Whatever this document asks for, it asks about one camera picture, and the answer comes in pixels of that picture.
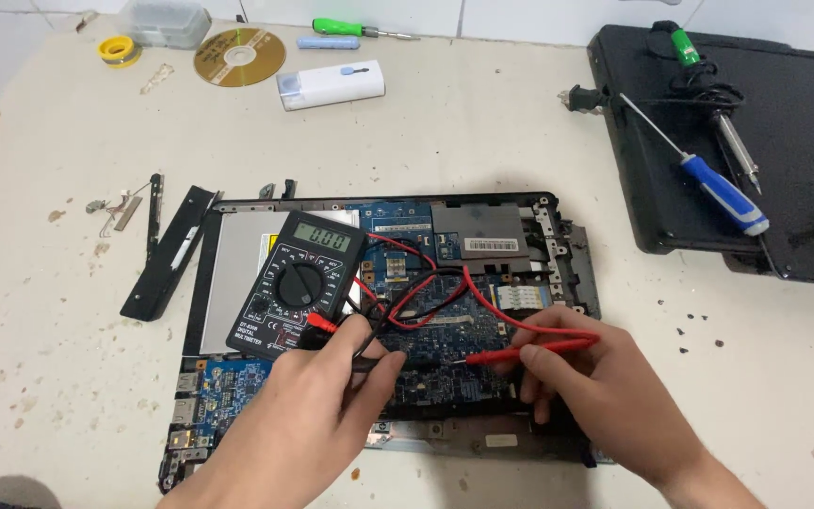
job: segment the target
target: yellow spool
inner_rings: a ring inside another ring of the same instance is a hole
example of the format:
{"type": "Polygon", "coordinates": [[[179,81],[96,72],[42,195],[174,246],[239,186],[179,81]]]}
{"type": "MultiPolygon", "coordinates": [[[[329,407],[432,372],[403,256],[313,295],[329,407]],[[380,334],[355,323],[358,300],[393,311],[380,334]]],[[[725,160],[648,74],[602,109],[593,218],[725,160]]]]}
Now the yellow spool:
{"type": "Polygon", "coordinates": [[[128,67],[140,58],[140,46],[126,35],[109,37],[99,44],[99,58],[108,67],[128,67]]]}

